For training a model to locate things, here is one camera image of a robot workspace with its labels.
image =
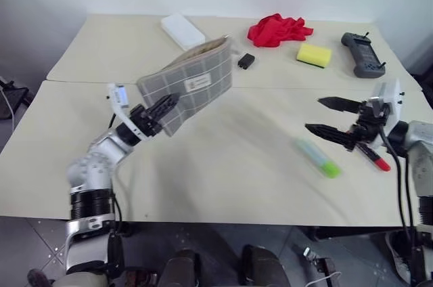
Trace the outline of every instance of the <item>black cable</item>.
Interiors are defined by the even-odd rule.
[[[114,122],[114,119],[116,118],[116,114],[115,113],[113,113],[113,115],[112,115],[112,117],[111,117],[111,120],[110,120],[110,124],[108,125],[108,128],[111,128],[112,126],[113,126],[113,122]]]
[[[123,220],[122,220],[122,211],[120,209],[119,203],[117,202],[117,198],[116,198],[115,194],[113,195],[113,200],[114,200],[114,203],[116,205],[116,208],[117,208],[117,211],[118,211],[118,214],[119,214],[119,226],[117,227],[117,230],[116,230],[116,233],[119,234],[122,231],[122,222],[123,222]]]
[[[384,141],[385,146],[388,148],[389,153],[391,154],[392,158],[395,161],[395,165],[397,166],[397,199],[398,199],[398,211],[400,213],[400,219],[401,223],[403,225],[403,229],[405,231],[406,237],[408,241],[411,241],[411,236],[409,235],[409,231],[406,226],[405,216],[403,214],[403,204],[401,202],[401,166],[400,161],[398,160],[397,153],[395,152],[394,148],[392,148],[390,142],[388,141],[388,138],[385,135],[384,127],[379,127],[379,134],[382,140]]]
[[[415,246],[415,227],[413,226],[413,214],[412,214],[412,201],[411,194],[409,193],[409,155],[406,154],[405,164],[405,187],[406,187],[406,199],[407,207],[409,209],[409,228],[411,234],[411,245]]]

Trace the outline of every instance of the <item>white foam block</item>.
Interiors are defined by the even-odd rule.
[[[161,20],[161,27],[185,51],[205,42],[205,37],[181,14],[173,14]]]

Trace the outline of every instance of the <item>gray plaid pouch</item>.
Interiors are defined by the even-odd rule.
[[[167,94],[179,103],[160,124],[172,136],[191,116],[231,87],[231,39],[223,37],[194,47],[159,72],[141,77],[137,86],[147,107]]]

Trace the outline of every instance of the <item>white cable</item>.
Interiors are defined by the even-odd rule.
[[[327,275],[326,277],[323,277],[323,278],[320,278],[320,279],[318,279],[318,280],[314,280],[314,281],[312,281],[312,282],[309,282],[307,285],[305,285],[305,287],[309,287],[309,286],[311,286],[312,284],[315,284],[316,282],[321,282],[322,280],[325,280],[325,279],[331,278],[331,277],[334,276],[334,275],[338,275],[338,277],[340,277],[340,276],[342,275],[342,273],[341,273],[341,271],[333,272],[333,273],[331,273],[330,275]]]
[[[11,105],[10,105],[10,103],[9,103],[9,100],[8,100],[7,97],[6,97],[5,92],[3,92],[3,88],[0,89],[0,92],[1,92],[2,96],[5,98],[6,104],[7,104],[7,106],[9,107],[9,111],[11,112],[11,115],[12,115],[12,132],[14,132],[14,130],[15,130],[15,116],[14,116],[14,111],[12,110],[12,107],[11,107]]]

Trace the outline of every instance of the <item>cable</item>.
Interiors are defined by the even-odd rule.
[[[379,134],[380,134],[380,137],[382,138],[382,141],[384,142],[385,146],[388,148],[388,151],[391,154],[392,158],[394,159],[395,165],[397,167],[398,211],[400,213],[401,224],[402,224],[403,229],[405,231],[407,240],[411,241],[411,236],[409,235],[409,231],[408,231],[407,226],[406,226],[405,216],[403,214],[403,205],[401,202],[401,166],[400,166],[400,161],[398,160],[397,153],[395,152],[394,148],[392,148],[390,142],[388,141],[388,138],[385,135],[384,126],[379,126]]]
[[[5,92],[3,92],[3,88],[0,88],[0,92],[2,94],[2,96],[5,98],[7,107],[9,108],[9,111],[11,112],[12,115],[12,132],[15,131],[15,115],[14,115],[14,111],[12,110],[11,104],[9,103],[9,100],[6,97]]]
[[[406,154],[406,163],[405,163],[405,188],[406,188],[407,208],[409,209],[409,228],[411,234],[411,245],[412,247],[415,247],[415,227],[413,226],[412,201],[411,201],[411,194],[409,192],[409,155],[408,154]]]
[[[111,116],[111,120],[110,120],[110,124],[108,125],[108,128],[113,127],[113,122],[114,122],[114,119],[115,119],[115,118],[116,118],[116,114],[113,113],[113,115]]]
[[[338,275],[338,277],[340,277],[340,276],[342,275],[342,273],[341,273],[341,271],[333,272],[333,273],[331,273],[330,275],[327,275],[326,277],[323,277],[323,278],[320,278],[320,279],[318,279],[318,280],[313,280],[312,282],[309,282],[307,285],[305,285],[305,287],[309,287],[309,286],[315,284],[316,282],[321,282],[322,280],[325,280],[325,279],[331,278],[331,277],[333,277],[333,276],[335,276],[335,275]]]
[[[123,222],[123,220],[122,220],[122,211],[120,209],[119,203],[117,202],[117,198],[116,198],[115,194],[113,194],[113,200],[114,200],[114,203],[116,205],[116,208],[117,208],[117,211],[118,211],[118,214],[119,214],[119,226],[117,227],[117,230],[116,230],[116,233],[119,234],[121,232],[122,222]]]

